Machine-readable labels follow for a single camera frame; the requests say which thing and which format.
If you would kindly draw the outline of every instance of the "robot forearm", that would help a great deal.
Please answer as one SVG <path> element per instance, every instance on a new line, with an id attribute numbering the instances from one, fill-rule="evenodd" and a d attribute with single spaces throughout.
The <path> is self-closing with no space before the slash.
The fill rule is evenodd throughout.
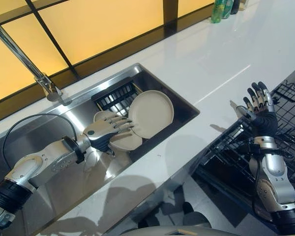
<path id="1" fill-rule="evenodd" d="M 78 137 L 77 142 L 64 137 L 21 158 L 0 183 L 0 229 L 11 224 L 15 212 L 39 186 L 70 164 L 83 161 L 81 154 L 89 146 L 84 134 Z"/>
<path id="2" fill-rule="evenodd" d="M 276 150 L 272 137 L 255 137 L 255 144 L 264 153 L 249 163 L 256 177 L 257 194 L 280 233 L 295 234 L 295 190 L 288 180 L 284 157 L 272 153 Z"/>

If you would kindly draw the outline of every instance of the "kitchen counter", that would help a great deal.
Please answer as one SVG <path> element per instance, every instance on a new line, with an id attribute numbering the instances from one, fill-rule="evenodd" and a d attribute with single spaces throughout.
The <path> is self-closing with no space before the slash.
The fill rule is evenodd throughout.
<path id="1" fill-rule="evenodd" d="M 237 15 L 219 24 L 208 19 L 195 24 L 66 87 L 64 93 L 74 95 L 137 62 L 201 113 L 60 218 L 91 224 L 99 234 L 232 125 L 237 120 L 234 103 L 243 104 L 252 82 L 263 81 L 272 90 L 295 71 L 295 1 L 250 0 Z M 42 99 L 0 121 L 0 136 L 16 121 L 48 107 L 50 102 Z"/>

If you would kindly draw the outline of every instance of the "faucet spout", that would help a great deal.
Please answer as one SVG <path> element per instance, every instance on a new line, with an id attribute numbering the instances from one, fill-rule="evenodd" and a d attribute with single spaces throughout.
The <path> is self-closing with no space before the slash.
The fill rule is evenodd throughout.
<path id="1" fill-rule="evenodd" d="M 22 49 L 14 42 L 10 35 L 0 25 L 0 39 L 10 49 L 11 52 L 22 62 L 22 64 L 34 75 L 34 79 L 43 87 L 45 95 L 49 101 L 61 100 L 61 91 L 57 86 L 42 73 L 34 63 L 26 56 Z"/>

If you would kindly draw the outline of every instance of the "stainless steel sink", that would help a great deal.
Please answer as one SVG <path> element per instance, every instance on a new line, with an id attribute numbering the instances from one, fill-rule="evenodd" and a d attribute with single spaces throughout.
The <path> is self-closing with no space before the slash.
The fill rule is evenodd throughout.
<path id="1" fill-rule="evenodd" d="M 85 162 L 71 166 L 39 187 L 4 235 L 38 233 L 199 114 L 196 108 L 140 64 L 80 92 L 71 98 L 72 103 L 69 106 L 59 105 L 45 111 L 70 119 L 77 133 L 81 133 L 93 122 L 94 114 L 101 109 L 127 116 L 129 105 L 135 96 L 151 89 L 162 91 L 171 99 L 175 111 L 172 124 L 152 138 L 144 139 L 143 144 L 134 151 L 116 150 L 115 157 L 90 148 Z M 73 136 L 73 133 L 70 126 L 60 118 L 44 116 L 20 124 L 7 140 L 5 153 L 9 164 L 14 165 L 22 156 L 39 151 L 64 135 Z M 0 181 L 7 172 L 0 151 Z"/>

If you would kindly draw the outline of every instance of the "beige plate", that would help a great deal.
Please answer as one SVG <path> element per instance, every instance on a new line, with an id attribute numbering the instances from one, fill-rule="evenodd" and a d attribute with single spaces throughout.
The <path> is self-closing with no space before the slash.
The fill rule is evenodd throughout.
<path id="1" fill-rule="evenodd" d="M 94 115 L 93 120 L 104 119 L 116 115 L 114 112 L 101 111 Z M 132 130 L 116 134 L 110 139 L 110 145 L 121 150 L 131 151 L 142 144 L 142 138 L 136 135 Z"/>
<path id="2" fill-rule="evenodd" d="M 138 136 L 149 139 L 173 122 L 174 107 L 166 94 L 148 90 L 133 100 L 129 118 L 134 124 L 132 130 Z"/>

